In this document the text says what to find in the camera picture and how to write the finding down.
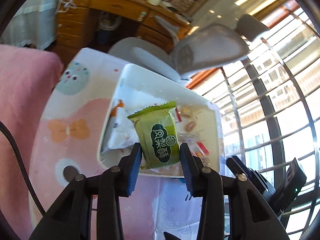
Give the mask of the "wooden desk with drawers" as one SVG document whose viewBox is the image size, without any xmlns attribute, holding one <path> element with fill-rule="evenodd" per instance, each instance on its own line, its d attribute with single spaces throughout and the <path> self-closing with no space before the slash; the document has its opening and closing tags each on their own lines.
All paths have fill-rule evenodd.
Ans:
<svg viewBox="0 0 320 240">
<path fill-rule="evenodd" d="M 178 28 L 178 39 L 190 30 L 178 14 L 146 0 L 59 0 L 54 52 L 64 65 L 85 47 L 107 52 L 116 42 L 138 37 L 170 52 L 174 42 L 157 21 L 159 16 Z"/>
</svg>

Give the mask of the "red white striped packet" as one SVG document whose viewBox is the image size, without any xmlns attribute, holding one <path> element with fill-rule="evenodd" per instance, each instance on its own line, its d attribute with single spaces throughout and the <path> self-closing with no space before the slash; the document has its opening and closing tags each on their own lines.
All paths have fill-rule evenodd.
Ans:
<svg viewBox="0 0 320 240">
<path fill-rule="evenodd" d="M 200 141 L 195 141 L 192 142 L 190 145 L 190 150 L 193 155 L 202 158 L 202 157 L 207 157 L 209 155 L 209 151 L 206 148 L 206 146 L 200 142 Z"/>
</svg>

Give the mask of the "orange grey snack packet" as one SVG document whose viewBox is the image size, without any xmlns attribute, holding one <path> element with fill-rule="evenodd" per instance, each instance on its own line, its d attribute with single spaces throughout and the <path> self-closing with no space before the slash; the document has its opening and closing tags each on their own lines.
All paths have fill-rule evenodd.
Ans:
<svg viewBox="0 0 320 240">
<path fill-rule="evenodd" d="M 121 99 L 118 100 L 118 103 L 111 109 L 110 117 L 116 117 L 118 109 L 124 108 L 125 104 Z"/>
</svg>

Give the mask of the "metal window security bars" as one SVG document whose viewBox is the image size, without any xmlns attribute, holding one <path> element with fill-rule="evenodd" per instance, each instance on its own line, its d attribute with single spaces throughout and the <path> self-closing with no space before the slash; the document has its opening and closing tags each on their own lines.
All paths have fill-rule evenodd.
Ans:
<svg viewBox="0 0 320 240">
<path fill-rule="evenodd" d="M 281 213 L 290 239 L 300 239 L 319 215 L 319 25 L 302 0 L 205 0 L 194 27 L 234 28 L 254 16 L 268 31 L 249 42 L 240 61 L 212 70 L 195 92 L 220 109 L 225 155 L 279 186 L 297 159 L 306 175 Z"/>
</svg>

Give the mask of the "small grey snack packet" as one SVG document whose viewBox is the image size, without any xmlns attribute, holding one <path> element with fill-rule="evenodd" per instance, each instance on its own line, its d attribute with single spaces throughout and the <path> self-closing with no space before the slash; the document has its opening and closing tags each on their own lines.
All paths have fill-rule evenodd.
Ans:
<svg viewBox="0 0 320 240">
<path fill-rule="evenodd" d="M 134 124 L 127 118 L 124 108 L 118 109 L 116 117 L 110 117 L 100 152 L 124 149 L 139 142 Z"/>
</svg>

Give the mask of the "white plastic storage bin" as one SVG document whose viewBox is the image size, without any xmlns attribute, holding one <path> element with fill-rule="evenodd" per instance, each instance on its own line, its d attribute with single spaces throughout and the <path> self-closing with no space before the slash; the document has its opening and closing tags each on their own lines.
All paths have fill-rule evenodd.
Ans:
<svg viewBox="0 0 320 240">
<path fill-rule="evenodd" d="M 219 171 L 223 156 L 219 108 L 166 77 L 127 64 L 112 96 L 99 160 L 111 167 L 137 142 L 143 150 L 143 174 L 181 177 L 182 143 L 204 165 Z"/>
</svg>

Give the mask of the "white lace curtain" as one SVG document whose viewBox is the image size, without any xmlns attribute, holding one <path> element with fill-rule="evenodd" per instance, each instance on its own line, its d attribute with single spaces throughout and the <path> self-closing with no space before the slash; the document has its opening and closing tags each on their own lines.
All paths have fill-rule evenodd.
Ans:
<svg viewBox="0 0 320 240">
<path fill-rule="evenodd" d="M 1 36 L 1 43 L 44 50 L 55 41 L 58 0 L 26 0 Z"/>
</svg>

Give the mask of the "green pineapple cake packet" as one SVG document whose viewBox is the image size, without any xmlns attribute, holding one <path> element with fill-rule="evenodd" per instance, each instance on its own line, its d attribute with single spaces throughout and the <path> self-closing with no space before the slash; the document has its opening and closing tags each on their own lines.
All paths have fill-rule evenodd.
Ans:
<svg viewBox="0 0 320 240">
<path fill-rule="evenodd" d="M 134 124 L 145 168 L 163 168 L 180 161 L 174 112 L 176 102 L 146 107 L 127 118 Z"/>
</svg>

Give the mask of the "grey mesh office chair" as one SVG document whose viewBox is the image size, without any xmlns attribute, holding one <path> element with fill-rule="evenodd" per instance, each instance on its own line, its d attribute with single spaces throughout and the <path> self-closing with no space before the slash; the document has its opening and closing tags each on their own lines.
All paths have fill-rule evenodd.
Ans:
<svg viewBox="0 0 320 240">
<path fill-rule="evenodd" d="M 199 71 L 243 60 L 249 53 L 247 42 L 253 42 L 269 31 L 269 27 L 255 17 L 245 14 L 234 30 L 213 23 L 179 40 L 172 24 L 159 16 L 156 21 L 172 36 L 174 47 L 170 53 L 141 38 L 128 37 L 115 43 L 108 54 L 180 84 L 189 82 Z"/>
</svg>

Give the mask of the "cartoon print table cloth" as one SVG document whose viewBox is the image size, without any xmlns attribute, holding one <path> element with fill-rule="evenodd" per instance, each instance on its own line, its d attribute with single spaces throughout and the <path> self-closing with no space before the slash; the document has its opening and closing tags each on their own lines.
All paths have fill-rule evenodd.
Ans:
<svg viewBox="0 0 320 240">
<path fill-rule="evenodd" d="M 216 104 L 145 68 L 81 49 L 52 92 L 33 145 L 29 176 L 43 207 L 48 209 L 77 174 L 102 174 L 130 153 L 128 148 L 101 150 L 113 107 L 130 115 L 169 101 L 175 101 L 181 113 L 193 113 L 192 133 L 209 152 L 208 166 L 218 171 L 223 142 Z M 163 239 L 169 232 L 195 239 L 201 202 L 189 195 L 180 164 L 140 171 L 132 195 L 120 199 L 124 236 Z"/>
</svg>

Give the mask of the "pink bed blanket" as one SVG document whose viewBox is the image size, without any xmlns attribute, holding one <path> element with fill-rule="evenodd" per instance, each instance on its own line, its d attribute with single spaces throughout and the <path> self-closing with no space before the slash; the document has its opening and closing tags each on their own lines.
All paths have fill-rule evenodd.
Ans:
<svg viewBox="0 0 320 240">
<path fill-rule="evenodd" d="M 57 54 L 1 46 L 1 122 L 17 142 L 25 168 L 30 166 L 37 127 L 52 89 L 63 71 Z M 1 136 L 1 211 L 20 239 L 31 232 L 28 189 L 16 157 Z"/>
</svg>

